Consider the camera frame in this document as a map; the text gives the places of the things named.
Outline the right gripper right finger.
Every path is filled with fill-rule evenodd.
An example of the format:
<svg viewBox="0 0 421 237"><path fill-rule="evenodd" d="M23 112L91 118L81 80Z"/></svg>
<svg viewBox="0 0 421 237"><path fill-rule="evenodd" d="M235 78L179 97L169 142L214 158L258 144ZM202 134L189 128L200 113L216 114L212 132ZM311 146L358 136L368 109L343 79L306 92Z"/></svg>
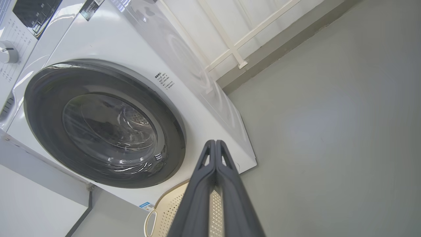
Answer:
<svg viewBox="0 0 421 237"><path fill-rule="evenodd" d="M224 141L215 143L216 185L222 194L226 237L265 237L264 230Z"/></svg>

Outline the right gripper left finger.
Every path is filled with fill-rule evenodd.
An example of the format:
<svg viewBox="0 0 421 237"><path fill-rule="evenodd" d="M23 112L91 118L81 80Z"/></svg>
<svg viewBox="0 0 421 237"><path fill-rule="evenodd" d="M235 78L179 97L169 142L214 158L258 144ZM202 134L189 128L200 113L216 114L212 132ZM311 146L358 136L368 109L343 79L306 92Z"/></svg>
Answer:
<svg viewBox="0 0 421 237"><path fill-rule="evenodd" d="M169 237L209 236L210 194L216 182L215 141L206 141L180 206Z"/></svg>

